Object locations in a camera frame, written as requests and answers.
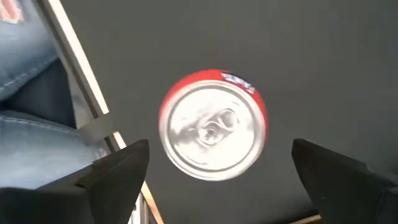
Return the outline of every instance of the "silver can top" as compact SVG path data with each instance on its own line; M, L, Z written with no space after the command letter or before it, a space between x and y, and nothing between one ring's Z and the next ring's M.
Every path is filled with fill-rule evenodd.
M168 102L160 136L170 160L198 179L242 174L262 152L266 124L256 102L228 82L185 86Z

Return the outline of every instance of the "denim fabric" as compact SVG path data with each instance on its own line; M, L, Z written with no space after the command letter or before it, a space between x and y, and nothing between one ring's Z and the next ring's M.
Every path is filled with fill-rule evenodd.
M35 77L66 75L62 64L56 61L57 55L49 35L32 2L21 0L18 3L24 14L24 21L18 24L0 21L2 103L35 82ZM46 86L57 85L52 79L45 80ZM34 95L35 88L31 89L33 90L28 91L29 95ZM61 91L59 88L52 88L51 91L51 94L70 98L68 91ZM30 110L37 114L12 111L6 107L7 104L2 104L0 187L34 189L75 172L104 155L99 147L85 146L73 128L51 121L51 117L59 116L55 108L60 107L58 105L63 102L48 101L43 105L41 100L37 97L29 100L30 107L40 107Z

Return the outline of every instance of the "aluminum can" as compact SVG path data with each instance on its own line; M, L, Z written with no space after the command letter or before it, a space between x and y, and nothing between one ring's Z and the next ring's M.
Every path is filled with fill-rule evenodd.
M179 80L159 112L159 133L169 159L197 179L226 180L261 155L268 131L259 92L224 70L202 70Z

